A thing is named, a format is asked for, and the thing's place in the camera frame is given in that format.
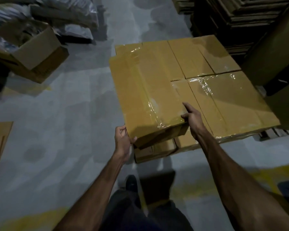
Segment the person's right hand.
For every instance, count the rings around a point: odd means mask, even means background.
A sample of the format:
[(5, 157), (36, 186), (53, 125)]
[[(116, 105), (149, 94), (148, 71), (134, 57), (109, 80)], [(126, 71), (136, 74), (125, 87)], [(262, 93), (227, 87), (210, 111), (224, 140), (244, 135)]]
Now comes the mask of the person's right hand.
[(190, 116), (181, 115), (181, 118), (183, 118), (189, 124), (191, 135), (195, 140), (200, 140), (200, 137), (208, 132), (203, 123), (201, 113), (197, 109), (196, 114)]

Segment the person's left hand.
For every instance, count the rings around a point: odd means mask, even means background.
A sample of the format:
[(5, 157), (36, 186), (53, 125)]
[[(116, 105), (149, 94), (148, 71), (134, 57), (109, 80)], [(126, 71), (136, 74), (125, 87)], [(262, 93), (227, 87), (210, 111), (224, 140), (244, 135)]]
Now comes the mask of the person's left hand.
[(115, 151), (113, 157), (119, 160), (121, 163), (126, 163), (130, 158), (130, 148), (127, 146), (127, 128), (125, 125), (115, 128)]

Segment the long taped cardboard box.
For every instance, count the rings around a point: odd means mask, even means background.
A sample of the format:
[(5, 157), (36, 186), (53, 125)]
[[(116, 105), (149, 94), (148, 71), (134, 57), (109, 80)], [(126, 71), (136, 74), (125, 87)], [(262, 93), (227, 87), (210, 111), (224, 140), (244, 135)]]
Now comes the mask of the long taped cardboard box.
[(182, 100), (160, 60), (149, 49), (109, 59), (109, 67), (123, 112), (127, 133), (144, 149), (187, 132)]

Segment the person's left forearm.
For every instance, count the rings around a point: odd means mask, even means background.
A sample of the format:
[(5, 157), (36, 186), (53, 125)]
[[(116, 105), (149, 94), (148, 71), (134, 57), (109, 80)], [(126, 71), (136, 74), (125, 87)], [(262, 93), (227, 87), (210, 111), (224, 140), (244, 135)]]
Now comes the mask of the person's left forearm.
[(130, 153), (115, 150), (111, 159), (54, 227), (53, 231), (98, 231), (120, 170)]

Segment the person's right forearm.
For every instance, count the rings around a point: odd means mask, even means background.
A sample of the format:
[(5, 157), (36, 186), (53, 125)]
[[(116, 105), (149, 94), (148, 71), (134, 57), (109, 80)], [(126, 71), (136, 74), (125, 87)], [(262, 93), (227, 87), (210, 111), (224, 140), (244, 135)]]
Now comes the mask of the person's right forearm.
[(217, 143), (206, 128), (191, 128), (207, 158), (231, 224), (236, 231), (289, 231), (289, 214)]

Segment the small taped cardboard box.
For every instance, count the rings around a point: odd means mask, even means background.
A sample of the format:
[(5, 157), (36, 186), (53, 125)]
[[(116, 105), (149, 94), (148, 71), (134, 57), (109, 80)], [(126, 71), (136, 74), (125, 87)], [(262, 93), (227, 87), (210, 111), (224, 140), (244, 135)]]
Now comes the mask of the small taped cardboard box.
[(185, 135), (158, 143), (143, 150), (135, 149), (134, 158), (136, 163), (144, 163), (199, 148), (200, 144), (193, 138), (190, 129), (188, 129)]

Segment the wide taped cardboard box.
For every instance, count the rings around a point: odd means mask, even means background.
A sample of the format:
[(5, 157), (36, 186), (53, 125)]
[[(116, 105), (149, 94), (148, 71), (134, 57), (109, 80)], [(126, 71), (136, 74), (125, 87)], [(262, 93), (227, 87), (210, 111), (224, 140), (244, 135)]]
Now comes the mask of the wide taped cardboard box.
[(280, 125), (242, 71), (172, 81), (184, 102), (201, 115), (219, 143), (244, 139)]

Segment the person's dark trousers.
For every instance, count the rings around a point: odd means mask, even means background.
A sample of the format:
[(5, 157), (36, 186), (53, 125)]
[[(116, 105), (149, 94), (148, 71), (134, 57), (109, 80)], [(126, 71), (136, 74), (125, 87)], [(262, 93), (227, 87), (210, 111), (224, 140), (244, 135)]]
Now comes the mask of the person's dark trousers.
[(159, 205), (146, 216), (138, 193), (118, 189), (111, 197), (99, 231), (193, 231), (173, 201)]

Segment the wooden pallet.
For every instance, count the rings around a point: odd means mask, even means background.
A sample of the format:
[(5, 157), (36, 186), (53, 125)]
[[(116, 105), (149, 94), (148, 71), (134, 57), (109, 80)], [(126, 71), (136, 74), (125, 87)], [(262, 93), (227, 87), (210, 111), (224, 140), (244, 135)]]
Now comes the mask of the wooden pallet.
[(280, 129), (280, 128), (270, 128), (265, 131), (262, 131), (258, 134), (253, 135), (255, 141), (266, 141), (272, 140), (280, 137), (289, 136), (289, 130)]

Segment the stack of flattened cardboard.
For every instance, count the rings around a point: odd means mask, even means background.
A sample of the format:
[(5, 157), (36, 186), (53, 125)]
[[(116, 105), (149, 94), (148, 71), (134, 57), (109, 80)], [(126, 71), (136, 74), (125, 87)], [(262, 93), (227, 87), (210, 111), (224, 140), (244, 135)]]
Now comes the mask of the stack of flattened cardboard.
[(194, 37), (215, 35), (238, 64), (289, 7), (289, 0), (172, 2), (178, 14), (190, 15)]

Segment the large upright cardboard panel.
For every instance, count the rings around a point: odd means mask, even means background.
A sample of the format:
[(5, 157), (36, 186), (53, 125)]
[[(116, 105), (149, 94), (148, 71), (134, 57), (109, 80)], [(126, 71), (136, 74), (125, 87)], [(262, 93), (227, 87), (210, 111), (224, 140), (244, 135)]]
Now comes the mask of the large upright cardboard panel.
[(241, 68), (253, 85), (262, 86), (289, 65), (289, 7), (252, 48)]

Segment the small white plastic bag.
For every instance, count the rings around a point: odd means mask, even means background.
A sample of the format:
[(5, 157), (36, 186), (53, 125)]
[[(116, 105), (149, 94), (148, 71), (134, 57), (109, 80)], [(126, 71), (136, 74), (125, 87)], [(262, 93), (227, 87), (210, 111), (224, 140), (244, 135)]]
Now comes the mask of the small white plastic bag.
[(77, 24), (66, 24), (61, 30), (61, 35), (93, 40), (93, 35), (88, 27)]

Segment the open cardboard box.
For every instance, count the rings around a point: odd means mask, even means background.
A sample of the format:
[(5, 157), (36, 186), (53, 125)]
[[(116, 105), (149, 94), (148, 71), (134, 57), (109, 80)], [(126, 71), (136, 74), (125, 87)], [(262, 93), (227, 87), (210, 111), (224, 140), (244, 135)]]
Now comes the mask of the open cardboard box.
[(68, 56), (47, 23), (26, 19), (0, 25), (0, 63), (18, 76), (41, 84)]

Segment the large white plastic bag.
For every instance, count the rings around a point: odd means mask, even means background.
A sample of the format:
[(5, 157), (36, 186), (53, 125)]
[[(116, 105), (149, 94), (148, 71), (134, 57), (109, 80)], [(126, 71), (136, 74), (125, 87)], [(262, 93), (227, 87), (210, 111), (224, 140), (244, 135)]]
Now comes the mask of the large white plastic bag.
[(98, 28), (96, 0), (36, 0), (30, 4), (31, 14), (58, 19), (86, 27)]

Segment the crumpled white plastic bag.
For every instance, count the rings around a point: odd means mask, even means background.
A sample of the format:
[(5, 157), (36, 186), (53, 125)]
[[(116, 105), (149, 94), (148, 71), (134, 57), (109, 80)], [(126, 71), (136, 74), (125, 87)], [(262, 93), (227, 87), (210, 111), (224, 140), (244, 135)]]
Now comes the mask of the crumpled white plastic bag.
[(30, 7), (13, 3), (0, 4), (0, 24), (12, 19), (31, 18)]

